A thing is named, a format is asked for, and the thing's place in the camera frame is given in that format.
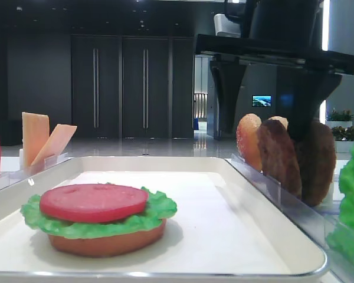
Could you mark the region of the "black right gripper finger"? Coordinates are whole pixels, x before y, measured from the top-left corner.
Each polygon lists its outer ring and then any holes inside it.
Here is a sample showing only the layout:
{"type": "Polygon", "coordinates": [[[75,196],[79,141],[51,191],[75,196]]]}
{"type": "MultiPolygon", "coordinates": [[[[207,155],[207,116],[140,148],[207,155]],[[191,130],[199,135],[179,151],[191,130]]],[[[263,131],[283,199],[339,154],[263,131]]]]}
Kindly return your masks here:
{"type": "Polygon", "coordinates": [[[242,79],[247,66],[239,59],[232,61],[215,55],[210,62],[218,100],[218,134],[231,134],[235,124],[235,113],[242,79]]]}

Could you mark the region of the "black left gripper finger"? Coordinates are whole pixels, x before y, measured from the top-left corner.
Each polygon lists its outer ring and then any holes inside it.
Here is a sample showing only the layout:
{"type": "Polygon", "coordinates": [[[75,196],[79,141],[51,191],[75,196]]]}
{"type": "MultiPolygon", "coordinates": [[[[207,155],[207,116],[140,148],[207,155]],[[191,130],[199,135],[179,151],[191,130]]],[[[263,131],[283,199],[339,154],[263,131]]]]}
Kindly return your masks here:
{"type": "Polygon", "coordinates": [[[322,102],[340,85],[342,76],[322,71],[298,70],[293,75],[292,106],[289,111],[288,132],[301,141],[309,131],[322,102]]]}

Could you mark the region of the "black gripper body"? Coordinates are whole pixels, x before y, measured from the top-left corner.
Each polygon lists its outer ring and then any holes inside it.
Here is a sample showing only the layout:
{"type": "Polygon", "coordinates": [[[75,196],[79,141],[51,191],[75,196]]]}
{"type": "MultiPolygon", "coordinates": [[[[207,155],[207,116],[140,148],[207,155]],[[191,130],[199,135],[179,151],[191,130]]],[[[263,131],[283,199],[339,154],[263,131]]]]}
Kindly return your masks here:
{"type": "Polygon", "coordinates": [[[320,1],[224,1],[222,16],[239,33],[198,34],[197,55],[233,55],[242,61],[354,75],[354,55],[325,51],[314,42],[320,1]]]}

